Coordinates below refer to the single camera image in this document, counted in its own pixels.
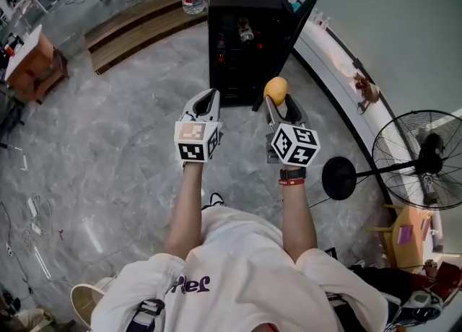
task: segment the wooden step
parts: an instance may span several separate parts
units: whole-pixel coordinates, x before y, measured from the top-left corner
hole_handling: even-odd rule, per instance
[[[138,25],[182,7],[181,0],[149,0],[129,7],[85,34],[90,53]]]
[[[127,25],[125,25],[123,30],[115,30],[118,34],[111,35],[111,39],[104,45],[96,45],[96,49],[90,51],[93,69],[97,74],[102,74],[141,49],[180,30],[205,22],[206,18],[206,12],[187,15],[180,6],[149,20],[138,21],[138,24],[131,26],[130,30],[126,30]]]

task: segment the hand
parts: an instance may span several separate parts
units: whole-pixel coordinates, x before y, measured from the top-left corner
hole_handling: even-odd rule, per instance
[[[202,173],[203,169],[204,169],[204,163],[203,162],[185,162],[183,172],[194,171],[194,172]]]
[[[298,170],[302,167],[296,167],[295,165],[282,165],[282,169],[284,170]]]

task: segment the black fan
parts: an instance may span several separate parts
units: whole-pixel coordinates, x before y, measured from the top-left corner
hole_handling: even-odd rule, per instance
[[[381,174],[398,199],[429,210],[462,204],[462,120],[436,110],[411,111],[393,119],[375,137],[372,158],[377,169],[356,173],[346,157],[323,168],[329,197],[351,196],[356,179]]]

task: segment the yellow ball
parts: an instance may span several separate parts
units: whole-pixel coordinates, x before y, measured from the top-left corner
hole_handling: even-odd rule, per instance
[[[282,77],[274,77],[266,83],[265,90],[263,91],[263,99],[269,96],[273,99],[276,106],[284,102],[287,94],[287,80]]]

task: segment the sleeve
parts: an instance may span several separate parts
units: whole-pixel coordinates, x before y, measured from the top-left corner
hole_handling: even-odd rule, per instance
[[[93,332],[125,331],[145,300],[163,300],[185,261],[161,253],[125,266],[92,313]]]
[[[305,251],[296,267],[319,284],[324,292],[340,294],[351,306],[358,321],[368,332],[385,329],[388,303],[381,293],[364,282],[342,263],[319,249]]]

